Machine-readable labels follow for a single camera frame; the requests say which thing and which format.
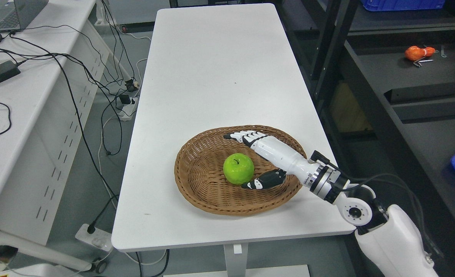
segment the robotic arm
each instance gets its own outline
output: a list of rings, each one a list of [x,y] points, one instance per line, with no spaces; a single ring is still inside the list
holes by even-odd
[[[241,187],[268,189],[282,184],[287,174],[296,175],[303,186],[336,205],[342,218],[356,226],[354,234],[361,250],[386,277],[438,276],[409,216],[398,205],[385,210],[370,187],[351,184],[320,153],[315,151],[307,160],[277,138],[256,131],[230,133],[224,138],[244,143],[279,168]]]

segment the robot finger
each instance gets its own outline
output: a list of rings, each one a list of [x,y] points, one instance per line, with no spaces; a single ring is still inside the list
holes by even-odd
[[[280,185],[286,179],[286,172],[282,169],[275,169],[265,172],[255,180],[244,183],[242,188],[246,189],[268,189]]]

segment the electrical outlet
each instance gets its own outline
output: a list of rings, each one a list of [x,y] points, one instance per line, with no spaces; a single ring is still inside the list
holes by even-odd
[[[111,245],[110,233],[96,228],[96,231],[94,231],[94,233],[89,234],[87,232],[88,227],[89,224],[83,224],[75,234],[75,238],[106,252],[109,252],[111,249],[113,249],[113,246]]]
[[[129,121],[134,116],[138,105],[138,96],[130,98],[131,103],[126,104],[122,107],[122,110],[118,113],[121,121]]]

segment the brown woven basket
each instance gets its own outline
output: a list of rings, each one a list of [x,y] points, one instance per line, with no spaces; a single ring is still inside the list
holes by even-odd
[[[180,149],[174,165],[178,189],[192,205],[213,214],[250,215],[278,207],[298,192],[301,184],[294,175],[288,175],[283,184],[266,190],[243,189],[226,180],[222,166],[234,153],[243,153],[252,159],[256,177],[275,169],[249,147],[222,137],[226,133],[249,130],[273,135],[306,157],[294,138],[272,127],[245,125],[200,133]]]

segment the white desk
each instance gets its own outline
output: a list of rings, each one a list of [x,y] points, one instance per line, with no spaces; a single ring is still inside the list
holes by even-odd
[[[224,244],[235,276],[244,275],[246,256],[233,261],[233,244],[245,255],[247,242],[354,230],[305,188],[281,207],[237,217],[197,209],[176,186],[178,151],[210,128],[268,125],[308,155],[318,149],[333,158],[273,5],[160,10],[141,95],[113,227],[118,250]]]
[[[50,52],[79,58],[99,80],[104,69],[101,61],[112,55],[87,21],[94,3],[50,0],[28,28],[73,26],[90,37],[99,53],[86,37],[68,27],[25,30],[16,36]],[[46,54],[9,37],[0,47],[22,54]],[[59,59],[85,124],[97,86],[88,82],[80,65]],[[0,53],[0,63],[7,60],[9,56]],[[44,247],[81,139],[67,84],[54,60],[29,61],[19,69],[22,73],[0,83],[0,101],[12,110],[12,128],[0,135],[0,244],[74,269],[89,269],[88,262]],[[0,105],[0,131],[7,126],[7,110]]]

